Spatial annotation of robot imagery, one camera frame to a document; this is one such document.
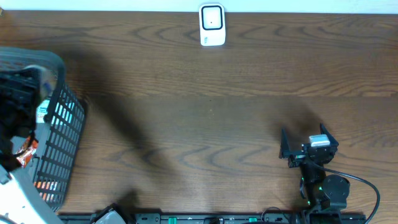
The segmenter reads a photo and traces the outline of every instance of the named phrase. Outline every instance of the wooden table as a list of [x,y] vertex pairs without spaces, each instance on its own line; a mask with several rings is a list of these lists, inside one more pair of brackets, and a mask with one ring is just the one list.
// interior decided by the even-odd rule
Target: wooden table
[[[0,45],[59,54],[90,104],[61,212],[298,210],[280,129],[307,142],[323,122],[340,142],[327,167],[377,185],[373,223],[397,223],[397,21],[227,13],[206,48],[197,13],[6,11]],[[375,193],[350,182],[346,211],[369,215]]]

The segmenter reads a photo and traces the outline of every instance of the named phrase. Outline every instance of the white wall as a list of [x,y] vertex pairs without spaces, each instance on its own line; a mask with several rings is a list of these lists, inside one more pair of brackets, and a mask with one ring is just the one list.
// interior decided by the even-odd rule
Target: white wall
[[[226,12],[398,14],[398,0],[219,0]],[[3,9],[197,12],[203,0],[0,0]]]

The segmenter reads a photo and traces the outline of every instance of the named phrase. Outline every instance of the white device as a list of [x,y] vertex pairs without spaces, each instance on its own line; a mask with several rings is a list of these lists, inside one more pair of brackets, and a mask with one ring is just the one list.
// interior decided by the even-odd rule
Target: white device
[[[20,167],[8,172],[0,165],[0,224],[63,224],[32,184],[28,173]],[[126,224],[115,211],[110,211],[95,224]]]
[[204,4],[199,9],[200,43],[218,46],[225,43],[224,7],[220,4]]

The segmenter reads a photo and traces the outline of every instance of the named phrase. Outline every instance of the wire basket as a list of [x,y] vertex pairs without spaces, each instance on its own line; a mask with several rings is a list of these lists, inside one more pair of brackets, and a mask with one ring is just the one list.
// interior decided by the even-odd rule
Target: wire basket
[[[28,65],[45,67],[57,79],[52,96],[37,109],[46,115],[37,121],[35,136],[39,143],[25,168],[40,196],[56,212],[68,191],[85,125],[85,110],[65,83],[65,64],[59,56],[46,51],[0,47],[0,71],[21,70]],[[14,138],[12,142],[15,151],[23,141]]]

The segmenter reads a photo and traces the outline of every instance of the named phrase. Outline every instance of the white object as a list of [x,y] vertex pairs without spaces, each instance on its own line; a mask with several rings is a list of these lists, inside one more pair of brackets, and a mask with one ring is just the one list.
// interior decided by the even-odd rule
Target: white object
[[36,123],[44,123],[44,116],[47,114],[50,100],[44,100],[36,109]]
[[318,134],[316,136],[308,137],[310,139],[311,147],[329,146],[330,141],[326,134]]
[[218,46],[225,43],[225,13],[220,4],[204,4],[199,9],[200,43]]
[[7,173],[0,166],[0,179],[0,215],[16,223],[63,224],[39,196],[23,168]]
[[[0,0],[5,10],[197,12],[203,0]],[[218,0],[227,12],[398,14],[397,0]]]
[[117,212],[112,211],[101,217],[95,224],[126,224],[126,222]]

